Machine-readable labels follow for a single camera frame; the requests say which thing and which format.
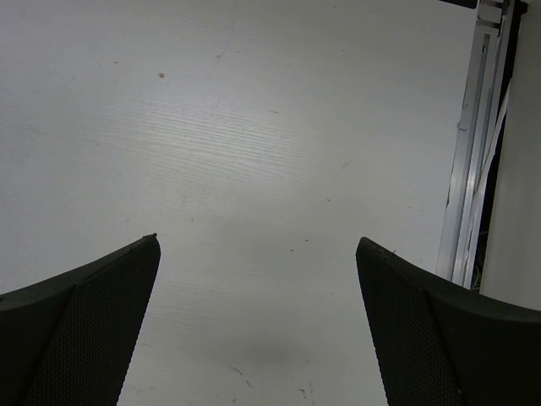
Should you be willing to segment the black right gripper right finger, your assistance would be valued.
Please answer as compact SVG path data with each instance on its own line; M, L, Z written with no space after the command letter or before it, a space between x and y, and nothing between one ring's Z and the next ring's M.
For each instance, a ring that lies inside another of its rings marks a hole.
M360 239L356 262L389 405L538 405L540 313Z

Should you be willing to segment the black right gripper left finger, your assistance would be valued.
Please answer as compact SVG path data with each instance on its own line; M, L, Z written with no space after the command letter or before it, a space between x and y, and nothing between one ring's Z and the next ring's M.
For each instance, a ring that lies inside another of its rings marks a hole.
M1 296L3 405L115 405L156 280L154 234Z

